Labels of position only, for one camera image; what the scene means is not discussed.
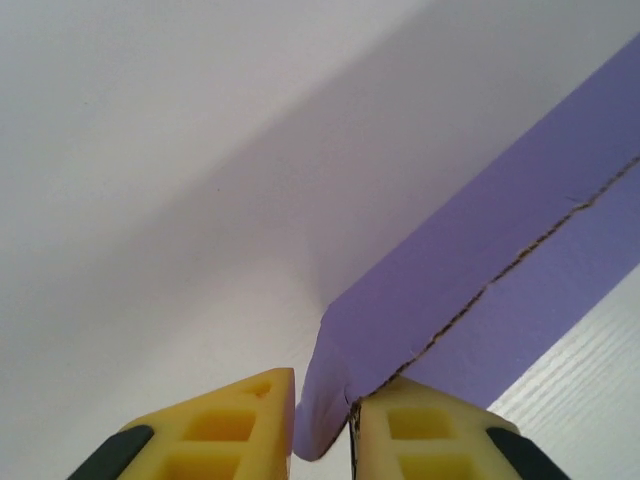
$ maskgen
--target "white wooden surface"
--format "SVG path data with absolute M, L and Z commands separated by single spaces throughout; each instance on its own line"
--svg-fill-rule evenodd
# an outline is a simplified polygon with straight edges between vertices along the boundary
M 490 408 L 571 478 L 640 478 L 638 292 L 640 266 Z
M 639 24 L 636 0 L 1 2 L 0 478 L 302 379 L 327 303 Z M 292 467 L 346 479 L 346 444 Z

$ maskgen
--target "white wall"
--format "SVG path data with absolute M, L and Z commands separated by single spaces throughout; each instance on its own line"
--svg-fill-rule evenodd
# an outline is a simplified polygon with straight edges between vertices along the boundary
M 2 2 L 0 476 L 64 477 L 266 365 L 302 378 L 327 303 L 639 21 L 635 0 Z

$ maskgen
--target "torn cardboard seam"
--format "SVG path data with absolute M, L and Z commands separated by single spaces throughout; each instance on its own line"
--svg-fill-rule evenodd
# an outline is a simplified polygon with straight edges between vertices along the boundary
M 500 272 L 498 272 L 491 280 L 489 280 L 484 286 L 480 288 L 480 290 L 464 305 L 464 307 L 449 320 L 440 330 L 438 330 L 435 335 L 431 338 L 431 340 L 426 344 L 426 346 L 418 352 L 415 356 L 413 356 L 410 360 L 406 361 L 402 365 L 400 365 L 395 372 L 384 381 L 378 388 L 376 388 L 373 392 L 369 393 L 364 397 L 360 397 L 352 402 L 351 408 L 348 416 L 344 419 L 343 427 L 349 424 L 351 435 L 357 434 L 357 416 L 360 409 L 360 402 L 371 395 L 375 395 L 382 388 L 387 386 L 390 382 L 392 382 L 395 378 L 401 375 L 406 369 L 408 369 L 411 365 L 413 365 L 417 360 L 419 360 L 423 355 L 425 355 L 433 346 L 438 343 L 446 334 L 449 332 L 473 307 L 474 305 L 482 298 L 486 290 L 496 282 L 500 281 L 504 278 L 509 272 L 511 272 L 514 268 L 516 268 L 520 263 L 522 263 L 527 256 L 529 256 L 532 252 L 534 252 L 543 242 L 548 240 L 554 233 L 556 233 L 562 226 L 564 226 L 569 220 L 571 220 L 574 215 L 577 213 L 587 210 L 592 207 L 600 197 L 602 197 L 611 187 L 613 187 L 621 178 L 623 178 L 627 173 L 631 171 L 634 167 L 640 164 L 640 156 L 633 158 L 626 165 L 624 165 L 618 172 L 615 173 L 611 178 L 609 178 L 602 186 L 593 194 L 589 199 L 579 205 L 574 206 L 566 215 L 561 217 L 556 223 L 554 223 L 545 233 L 540 235 L 535 241 L 533 241 L 529 246 L 521 250 L 518 255 L 511 261 L 507 266 L 505 266 Z M 341 433 L 342 428 L 337 432 L 335 438 L 329 443 L 327 450 L 331 447 L 331 445 L 335 442 L 338 435 Z
M 355 479 L 358 469 L 358 442 L 360 441 L 360 403 L 354 403 L 349 415 L 349 443 L 351 447 L 351 478 Z

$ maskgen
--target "purple cardboard box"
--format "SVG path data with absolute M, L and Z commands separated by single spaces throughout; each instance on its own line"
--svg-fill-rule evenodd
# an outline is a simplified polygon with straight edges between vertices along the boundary
M 638 155 L 640 36 L 330 305 L 296 453 L 400 373 L 494 401 L 640 261 Z

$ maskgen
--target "yellow plastic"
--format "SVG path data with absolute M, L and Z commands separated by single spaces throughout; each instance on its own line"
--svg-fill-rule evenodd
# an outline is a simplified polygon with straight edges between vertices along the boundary
M 356 417 L 357 480 L 519 480 L 486 434 L 517 428 L 462 400 L 398 378 Z
M 126 425 L 154 436 L 118 480 L 285 480 L 293 435 L 293 369 L 279 368 Z

